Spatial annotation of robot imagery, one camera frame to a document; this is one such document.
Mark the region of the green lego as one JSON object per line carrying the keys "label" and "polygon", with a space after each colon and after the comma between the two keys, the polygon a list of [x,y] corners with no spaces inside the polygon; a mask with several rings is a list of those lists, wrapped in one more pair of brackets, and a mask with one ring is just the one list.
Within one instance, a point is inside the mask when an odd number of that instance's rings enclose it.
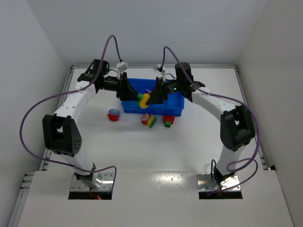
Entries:
{"label": "green lego", "polygon": [[143,94],[138,94],[137,97],[138,97],[138,101],[137,102],[140,103],[141,100],[143,99]]}

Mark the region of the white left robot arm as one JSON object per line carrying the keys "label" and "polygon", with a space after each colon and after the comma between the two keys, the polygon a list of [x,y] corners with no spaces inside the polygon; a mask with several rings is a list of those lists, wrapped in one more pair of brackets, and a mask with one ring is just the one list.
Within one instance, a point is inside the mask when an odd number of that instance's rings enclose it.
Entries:
{"label": "white left robot arm", "polygon": [[76,82],[73,93],[52,115],[45,115],[42,120],[45,147],[61,156],[73,166],[76,179],[83,185],[96,189],[101,186],[101,178],[96,166],[81,151],[82,138],[77,127],[78,118],[90,99],[99,90],[114,91],[121,101],[138,101],[138,92],[128,81],[128,64],[117,64],[117,76],[108,75],[109,63],[95,60],[93,68],[82,73]]}

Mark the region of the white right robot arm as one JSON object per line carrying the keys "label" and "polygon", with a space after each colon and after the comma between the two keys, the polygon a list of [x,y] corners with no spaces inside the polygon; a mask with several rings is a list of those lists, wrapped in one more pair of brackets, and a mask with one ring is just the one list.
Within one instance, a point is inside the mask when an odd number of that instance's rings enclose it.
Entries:
{"label": "white right robot arm", "polygon": [[167,73],[161,65],[156,65],[154,71],[161,76],[156,78],[156,85],[145,102],[147,105],[162,104],[169,94],[180,92],[184,98],[204,108],[220,122],[223,149],[218,162],[212,167],[211,179],[217,185],[222,185],[235,175],[242,151],[255,137],[250,111],[245,105],[234,105],[212,95],[205,84],[194,80],[187,62],[175,65],[175,79],[166,80]]}

